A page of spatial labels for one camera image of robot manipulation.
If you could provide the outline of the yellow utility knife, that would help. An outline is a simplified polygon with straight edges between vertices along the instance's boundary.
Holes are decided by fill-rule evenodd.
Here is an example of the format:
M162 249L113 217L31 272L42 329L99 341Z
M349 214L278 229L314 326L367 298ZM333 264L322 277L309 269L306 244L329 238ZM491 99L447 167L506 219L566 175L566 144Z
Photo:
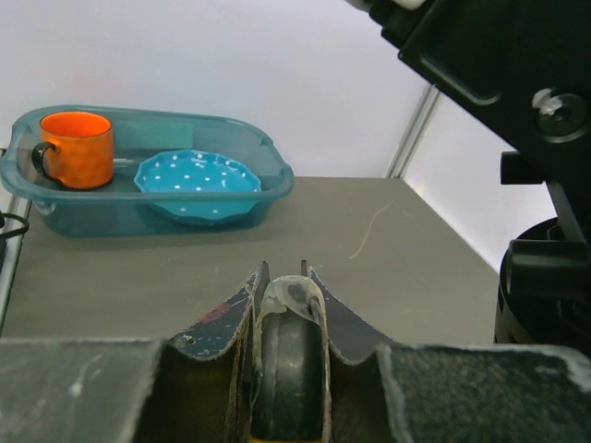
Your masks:
M306 276L278 277L253 297L250 442L327 442L331 371L327 314Z

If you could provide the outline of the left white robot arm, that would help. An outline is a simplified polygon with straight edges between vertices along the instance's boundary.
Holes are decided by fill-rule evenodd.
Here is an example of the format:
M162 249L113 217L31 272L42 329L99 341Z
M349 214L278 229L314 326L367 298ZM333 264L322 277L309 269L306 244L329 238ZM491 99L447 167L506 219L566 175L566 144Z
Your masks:
M590 5L359 1L399 58L507 142L505 186L556 215L501 262L494 339L590 350Z

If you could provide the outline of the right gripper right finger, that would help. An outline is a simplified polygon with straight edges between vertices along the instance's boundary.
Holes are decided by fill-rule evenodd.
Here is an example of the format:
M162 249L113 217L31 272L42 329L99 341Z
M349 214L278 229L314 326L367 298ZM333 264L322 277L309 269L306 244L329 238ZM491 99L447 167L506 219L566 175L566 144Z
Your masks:
M399 344L339 300L307 261L301 274L320 288L328 333L330 442L405 442L404 418L384 361Z

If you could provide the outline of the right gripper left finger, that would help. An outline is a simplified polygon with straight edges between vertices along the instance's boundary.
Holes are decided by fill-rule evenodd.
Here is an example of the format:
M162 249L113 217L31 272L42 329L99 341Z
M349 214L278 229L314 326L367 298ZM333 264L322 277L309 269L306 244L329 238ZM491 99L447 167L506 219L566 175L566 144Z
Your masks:
M163 348L137 442L246 442L254 304L270 281L257 264L236 292Z

